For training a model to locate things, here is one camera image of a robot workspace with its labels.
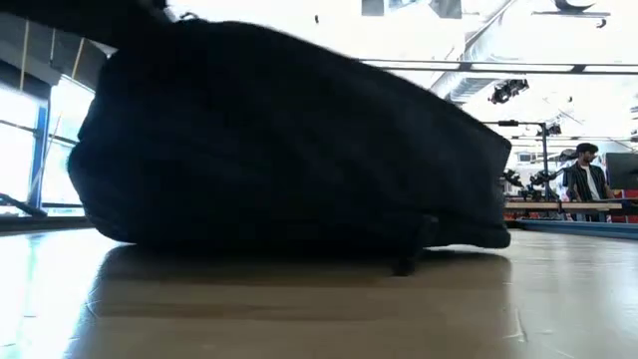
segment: black backpack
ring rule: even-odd
[[[454,105],[255,25],[162,31],[108,61],[69,159],[101,233],[380,252],[403,272],[423,247],[509,245],[510,143]]]

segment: man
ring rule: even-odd
[[[576,147],[578,161],[569,170],[568,187],[572,199],[593,201],[610,199],[614,193],[607,185],[602,168],[591,163],[596,158],[598,148],[592,144],[580,144]]]

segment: ceiling duct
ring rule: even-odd
[[[461,19],[463,17],[461,0],[432,0],[430,7],[442,19]]]
[[[418,3],[420,0],[361,0],[361,15],[363,16],[384,16],[389,12],[399,10],[408,5]]]
[[[492,56],[494,38],[500,27],[500,19],[503,13],[509,9],[516,0],[506,0],[498,7],[491,18],[483,27],[466,42],[466,50],[461,56],[461,61],[489,62],[497,60]],[[467,94],[475,94],[484,86],[491,83],[490,79],[468,78],[464,73],[446,72],[432,85],[430,90],[442,99],[453,102],[454,97],[461,102],[465,101]]]

